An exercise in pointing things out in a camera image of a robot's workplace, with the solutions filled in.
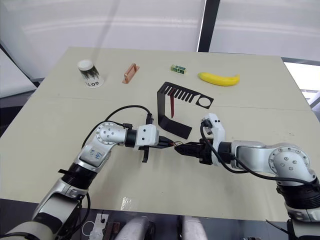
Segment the paper cup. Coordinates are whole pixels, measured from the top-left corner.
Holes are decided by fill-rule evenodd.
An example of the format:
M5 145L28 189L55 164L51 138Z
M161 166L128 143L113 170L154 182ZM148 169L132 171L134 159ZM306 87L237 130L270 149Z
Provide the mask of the paper cup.
M89 88L98 88L104 84L105 80L100 77L93 62L89 59L85 59L78 62L78 68L84 79L85 84Z

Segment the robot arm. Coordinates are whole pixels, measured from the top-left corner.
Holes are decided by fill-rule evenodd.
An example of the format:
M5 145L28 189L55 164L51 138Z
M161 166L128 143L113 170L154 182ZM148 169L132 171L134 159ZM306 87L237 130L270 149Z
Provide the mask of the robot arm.
M310 169L310 158L302 149L290 143L265 145L257 141L225 142L225 130L213 113L202 119L201 126L209 135L213 135L214 139L209 139L211 146L201 139L199 143L175 144L174 149L182 155L199 158L203 164L229 165L231 170L251 170L256 176L261 176L257 172L269 173L277 179L284 179L276 181L276 190L284 197L295 229L298 229L297 225L309 223L309 228L318 229L312 236L320 236L320 184L315 172ZM285 180L288 178L300 181Z
M159 130L153 124L139 126L137 130L111 121L100 124L93 139L82 148L69 170L59 171L63 177L57 180L37 206L32 221L18 225L2 238L53 240L56 236L62 236L62 239L69 239L72 236L69 231L77 221L80 202L86 195L89 196L88 188L107 162L112 148L116 145L136 149L157 147L158 143Z

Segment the floor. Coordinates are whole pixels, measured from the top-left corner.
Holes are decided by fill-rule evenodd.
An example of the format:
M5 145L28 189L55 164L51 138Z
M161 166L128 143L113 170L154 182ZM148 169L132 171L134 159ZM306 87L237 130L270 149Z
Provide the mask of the floor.
M0 234L4 234L20 223L30 221L36 203L21 202L0 199ZM85 209L82 210L82 216L85 215ZM102 210L92 209L88 221L95 221L96 215L101 214ZM103 214L109 214L109 222L119 222L124 226L126 222L134 217L147 216L149 221L155 224L156 234L154 240L177 240L177 215L155 214L143 212L127 211L108 211ZM200 218L203 228L210 240L287 240L288 236L282 231L276 229L265 221L237 220L222 218ZM287 229L285 222L275 222L281 228ZM91 224L86 224L83 228L85 234L92 230ZM80 236L78 231L72 239L88 239L87 236Z

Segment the white cable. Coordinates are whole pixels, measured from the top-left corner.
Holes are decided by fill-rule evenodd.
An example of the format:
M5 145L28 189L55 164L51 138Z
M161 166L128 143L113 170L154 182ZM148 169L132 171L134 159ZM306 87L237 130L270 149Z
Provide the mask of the white cable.
M92 224L93 224L93 226L95 226L95 223L94 223L93 221L86 221L86 222L82 225L82 228L81 228L81 232L82 232L82 234L83 234L83 235L85 235L86 237L89 237L89 236L90 236L90 234L89 234L89 235L87 235L87 234L85 234L85 233L84 233L84 226L85 226L87 223L92 223Z

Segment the black metal bracket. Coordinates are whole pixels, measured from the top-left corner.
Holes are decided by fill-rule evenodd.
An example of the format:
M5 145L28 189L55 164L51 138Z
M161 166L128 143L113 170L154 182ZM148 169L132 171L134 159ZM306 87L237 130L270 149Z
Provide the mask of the black metal bracket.
M195 96L200 95L195 104L205 109L209 109L212 102L214 101L212 97L203 95L200 92L167 81L160 87L156 95L159 126L164 130L184 139L187 139L189 137L192 127L184 125L177 121L173 121L166 116L166 95L174 96L175 99L179 99L189 103L193 101ZM201 105L199 100L202 98L208 99L210 101L210 104L207 106Z

